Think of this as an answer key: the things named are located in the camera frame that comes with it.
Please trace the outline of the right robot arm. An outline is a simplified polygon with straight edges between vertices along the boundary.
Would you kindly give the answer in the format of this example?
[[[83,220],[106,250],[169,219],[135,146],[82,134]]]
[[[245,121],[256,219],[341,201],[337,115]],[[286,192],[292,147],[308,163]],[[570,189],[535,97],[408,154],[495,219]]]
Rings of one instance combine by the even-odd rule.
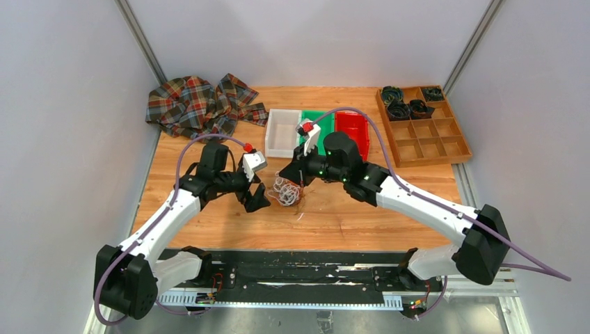
[[[315,179],[340,182],[355,200],[402,213],[443,234],[450,244],[430,249],[412,248],[399,264],[399,284],[417,289],[436,276],[461,274],[480,285],[491,285],[509,247],[498,209],[458,205],[395,177],[387,168],[364,161],[356,142],[343,132],[324,139],[325,154],[301,144],[279,176],[308,186]]]

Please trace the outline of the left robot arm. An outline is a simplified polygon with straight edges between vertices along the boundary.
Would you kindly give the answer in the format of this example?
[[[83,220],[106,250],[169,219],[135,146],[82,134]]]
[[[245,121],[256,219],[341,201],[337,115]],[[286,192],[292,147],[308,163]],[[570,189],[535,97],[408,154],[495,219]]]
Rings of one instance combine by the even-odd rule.
[[[227,170],[227,160],[233,157],[229,147],[208,142],[199,161],[184,174],[176,174],[170,195],[141,228],[117,246],[105,245],[99,250],[93,301],[95,315],[103,324],[115,322],[102,315],[102,306],[119,312],[124,319],[142,319],[163,293],[181,283],[218,288],[221,281],[214,273],[210,252],[186,246],[166,260],[161,254],[192,218],[224,195],[235,195],[248,213],[270,205],[266,187],[257,176],[266,167],[266,158],[247,143],[242,148],[240,160]]]

